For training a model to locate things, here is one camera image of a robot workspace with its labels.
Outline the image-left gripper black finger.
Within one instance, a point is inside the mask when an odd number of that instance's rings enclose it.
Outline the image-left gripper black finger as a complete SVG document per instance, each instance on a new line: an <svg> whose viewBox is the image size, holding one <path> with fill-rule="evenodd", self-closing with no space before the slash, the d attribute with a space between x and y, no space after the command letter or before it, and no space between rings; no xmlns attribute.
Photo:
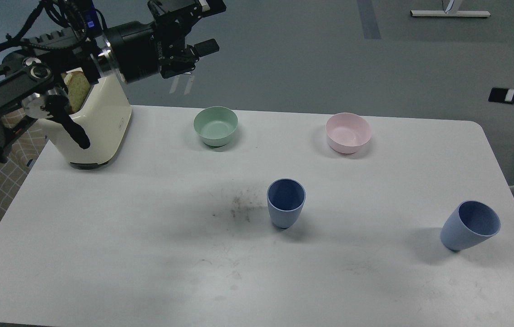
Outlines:
<svg viewBox="0 0 514 327"><path fill-rule="evenodd" d="M222 0L149 0L147 6L158 23L199 20L227 10Z"/></svg>
<svg viewBox="0 0 514 327"><path fill-rule="evenodd" d="M187 45L184 55L190 62L198 62L200 58L220 51L220 46L215 39L205 40L194 45Z"/></svg>

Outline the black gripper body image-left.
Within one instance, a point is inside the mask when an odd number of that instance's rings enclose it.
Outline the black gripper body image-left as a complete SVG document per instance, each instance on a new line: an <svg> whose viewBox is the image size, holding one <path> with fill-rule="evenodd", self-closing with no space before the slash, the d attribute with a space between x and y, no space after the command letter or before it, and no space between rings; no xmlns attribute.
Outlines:
<svg viewBox="0 0 514 327"><path fill-rule="evenodd" d="M196 68L196 46L186 36L196 23L195 9L151 9L153 21L131 21L103 32L103 71L126 84L159 74L164 79Z"/></svg>

